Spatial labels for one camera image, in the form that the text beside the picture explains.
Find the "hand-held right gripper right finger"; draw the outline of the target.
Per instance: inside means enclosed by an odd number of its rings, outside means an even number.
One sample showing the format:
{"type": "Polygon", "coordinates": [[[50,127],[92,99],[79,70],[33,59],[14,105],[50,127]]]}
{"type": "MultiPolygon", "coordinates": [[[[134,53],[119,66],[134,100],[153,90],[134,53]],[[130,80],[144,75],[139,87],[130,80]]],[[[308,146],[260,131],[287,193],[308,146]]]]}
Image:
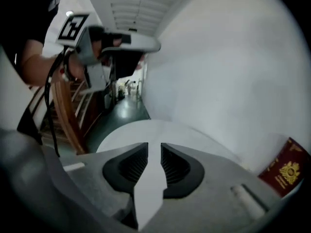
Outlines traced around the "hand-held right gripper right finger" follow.
{"type": "Polygon", "coordinates": [[[261,233],[285,201],[233,161],[180,145],[161,144],[167,189],[148,233],[261,233]]]}

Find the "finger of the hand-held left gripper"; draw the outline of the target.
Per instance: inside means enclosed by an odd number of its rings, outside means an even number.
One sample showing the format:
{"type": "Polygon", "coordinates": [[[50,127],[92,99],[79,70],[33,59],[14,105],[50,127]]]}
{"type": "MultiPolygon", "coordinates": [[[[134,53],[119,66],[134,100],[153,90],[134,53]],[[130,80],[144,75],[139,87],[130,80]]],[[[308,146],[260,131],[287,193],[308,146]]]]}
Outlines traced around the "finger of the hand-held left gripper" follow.
{"type": "Polygon", "coordinates": [[[119,47],[108,47],[103,49],[102,58],[107,55],[108,52],[112,51],[137,51],[142,53],[158,52],[161,49],[161,43],[158,39],[139,34],[137,32],[107,32],[112,34],[120,34],[122,43],[119,47]]]}

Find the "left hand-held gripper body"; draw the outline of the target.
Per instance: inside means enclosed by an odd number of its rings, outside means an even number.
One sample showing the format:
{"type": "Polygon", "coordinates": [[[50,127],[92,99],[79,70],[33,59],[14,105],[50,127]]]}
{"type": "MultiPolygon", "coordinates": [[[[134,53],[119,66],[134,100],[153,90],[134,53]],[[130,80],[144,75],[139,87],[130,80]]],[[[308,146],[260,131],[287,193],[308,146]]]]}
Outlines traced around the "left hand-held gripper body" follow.
{"type": "Polygon", "coordinates": [[[56,39],[57,44],[73,49],[85,67],[86,92],[104,91],[110,84],[111,67],[102,66],[92,49],[89,31],[93,26],[103,29],[95,13],[73,14],[67,17],[56,39]]]}

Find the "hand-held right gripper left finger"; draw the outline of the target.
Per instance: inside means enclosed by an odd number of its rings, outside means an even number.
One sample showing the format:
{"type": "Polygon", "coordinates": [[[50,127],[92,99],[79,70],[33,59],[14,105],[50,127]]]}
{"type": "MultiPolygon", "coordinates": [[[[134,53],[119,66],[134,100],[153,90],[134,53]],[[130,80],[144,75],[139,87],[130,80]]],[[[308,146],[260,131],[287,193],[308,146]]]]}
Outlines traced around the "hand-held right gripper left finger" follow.
{"type": "Polygon", "coordinates": [[[148,164],[148,143],[136,143],[104,152],[57,157],[44,151],[48,174],[70,212],[87,229],[137,229],[134,187],[148,164]]]}

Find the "person's left hand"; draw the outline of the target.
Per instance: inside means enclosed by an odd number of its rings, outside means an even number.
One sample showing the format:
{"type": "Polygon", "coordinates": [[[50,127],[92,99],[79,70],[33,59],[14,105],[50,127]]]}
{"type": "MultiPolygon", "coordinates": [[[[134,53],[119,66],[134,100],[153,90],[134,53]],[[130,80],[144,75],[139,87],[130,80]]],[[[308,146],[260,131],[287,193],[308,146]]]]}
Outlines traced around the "person's left hand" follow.
{"type": "Polygon", "coordinates": [[[108,47],[119,47],[122,43],[120,34],[106,33],[101,26],[90,26],[88,32],[93,53],[97,59],[102,56],[103,49],[108,47]]]}

